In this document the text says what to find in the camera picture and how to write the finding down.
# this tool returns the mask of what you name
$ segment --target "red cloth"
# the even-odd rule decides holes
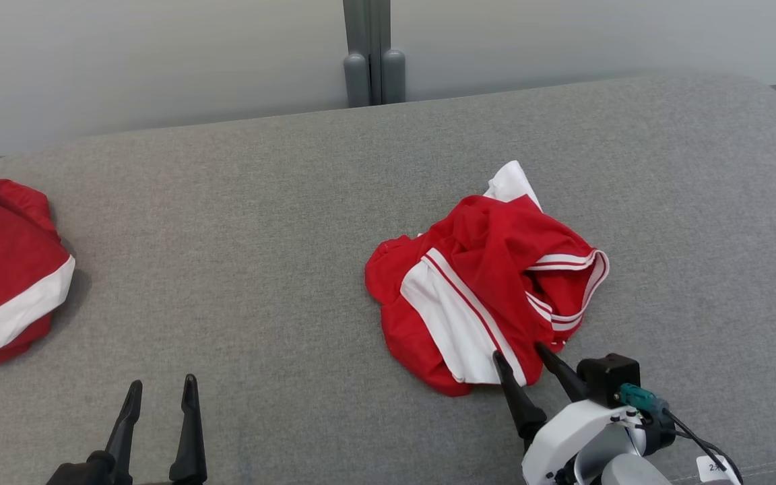
[[[457,396],[469,393],[472,383],[498,383],[489,360],[493,349],[514,353],[521,384],[535,383],[542,362],[533,344],[562,349],[607,269],[603,253],[544,214],[531,197],[501,202],[471,196],[421,236],[379,245],[364,280],[382,304],[391,355],[434,389]],[[422,288],[418,296],[416,288]],[[471,326],[457,325],[452,314],[468,316]],[[482,356],[450,369],[445,351],[453,356],[449,362]]]
[[[64,300],[72,273],[46,196],[0,179],[0,363],[49,333],[49,311]]]

